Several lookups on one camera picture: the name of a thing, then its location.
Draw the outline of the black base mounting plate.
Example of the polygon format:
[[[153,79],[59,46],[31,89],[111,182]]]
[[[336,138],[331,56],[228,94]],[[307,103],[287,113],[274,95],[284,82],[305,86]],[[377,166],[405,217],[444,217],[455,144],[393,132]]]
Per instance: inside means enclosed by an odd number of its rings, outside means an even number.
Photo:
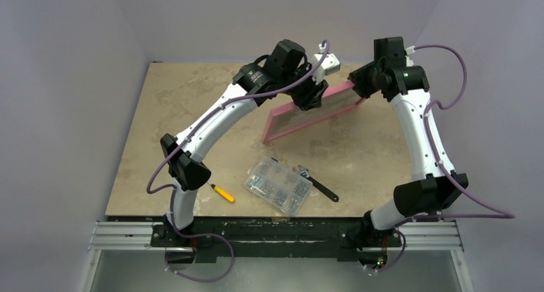
[[[165,251],[168,261],[214,263],[220,257],[329,258],[376,261],[406,250],[444,250],[455,241],[453,223],[406,223],[370,232],[360,218],[197,217],[180,237],[160,218],[116,218],[96,225],[92,245],[103,250]]]

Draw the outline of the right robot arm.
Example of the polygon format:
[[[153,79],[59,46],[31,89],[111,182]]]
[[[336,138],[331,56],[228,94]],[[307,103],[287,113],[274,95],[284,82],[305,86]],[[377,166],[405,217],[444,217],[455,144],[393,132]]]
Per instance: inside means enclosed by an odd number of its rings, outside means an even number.
[[[383,240],[386,230],[420,214],[447,209],[468,186],[448,158],[434,121],[425,70],[414,65],[402,37],[376,39],[373,61],[351,72],[353,90],[364,99],[380,92],[400,121],[411,159],[412,180],[398,185],[393,198],[364,217],[361,239],[368,245]]]

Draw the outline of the yellow handled screwdriver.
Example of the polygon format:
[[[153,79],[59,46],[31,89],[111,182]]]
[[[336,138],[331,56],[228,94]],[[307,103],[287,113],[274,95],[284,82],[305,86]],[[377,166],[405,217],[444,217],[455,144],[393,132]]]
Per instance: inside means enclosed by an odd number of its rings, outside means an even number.
[[[220,195],[222,198],[224,198],[226,201],[228,201],[229,203],[234,203],[235,202],[235,198],[228,192],[226,192],[224,189],[220,188],[219,186],[217,186],[216,184],[213,184],[213,183],[210,183],[210,182],[207,182],[207,184],[218,194]]]

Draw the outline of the aluminium rail front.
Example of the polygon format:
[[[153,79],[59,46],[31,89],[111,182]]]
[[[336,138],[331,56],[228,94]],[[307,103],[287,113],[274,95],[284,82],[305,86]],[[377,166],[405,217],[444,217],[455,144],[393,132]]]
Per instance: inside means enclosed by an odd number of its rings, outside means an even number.
[[[89,250],[169,250],[186,252],[192,248],[212,246],[217,240],[211,234],[227,239],[232,246],[241,245],[330,245],[341,249],[356,248],[357,223],[346,219],[326,221],[302,218],[273,221],[270,218],[235,218],[212,223],[210,218],[197,222],[195,233],[203,234],[196,241],[184,240],[176,233],[166,232],[163,224],[150,222],[96,223]],[[463,245],[454,222],[408,223],[387,235],[385,241],[361,246],[365,251],[389,250],[453,251]]]

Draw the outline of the clear screw organizer box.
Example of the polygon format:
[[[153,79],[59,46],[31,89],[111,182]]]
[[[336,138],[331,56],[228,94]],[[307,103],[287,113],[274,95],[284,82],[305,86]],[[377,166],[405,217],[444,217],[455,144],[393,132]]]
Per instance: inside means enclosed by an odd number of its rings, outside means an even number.
[[[288,216],[297,215],[313,184],[291,167],[264,157],[249,172],[244,187]]]

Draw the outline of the pink picture frame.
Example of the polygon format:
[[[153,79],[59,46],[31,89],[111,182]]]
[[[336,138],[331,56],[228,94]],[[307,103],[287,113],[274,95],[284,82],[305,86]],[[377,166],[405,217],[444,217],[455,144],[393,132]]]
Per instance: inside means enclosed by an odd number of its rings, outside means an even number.
[[[363,101],[364,99],[353,90],[353,83],[346,81],[329,87],[324,92],[319,108],[302,111],[293,102],[272,108],[261,142],[267,144],[272,140],[357,108]]]

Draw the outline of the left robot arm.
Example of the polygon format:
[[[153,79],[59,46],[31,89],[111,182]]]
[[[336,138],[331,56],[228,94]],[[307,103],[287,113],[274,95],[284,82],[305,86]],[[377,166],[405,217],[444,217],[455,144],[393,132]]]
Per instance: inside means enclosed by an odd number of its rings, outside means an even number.
[[[203,160],[215,143],[244,116],[265,101],[287,94],[302,111],[322,106],[328,88],[326,66],[336,66],[329,57],[330,42],[319,45],[315,57],[291,40],[279,41],[273,52],[243,65],[221,97],[187,129],[177,135],[165,134],[161,140],[168,173],[173,179],[171,205],[166,214],[170,226],[166,237],[175,246],[191,240],[189,227],[194,220],[198,190],[210,179]]]

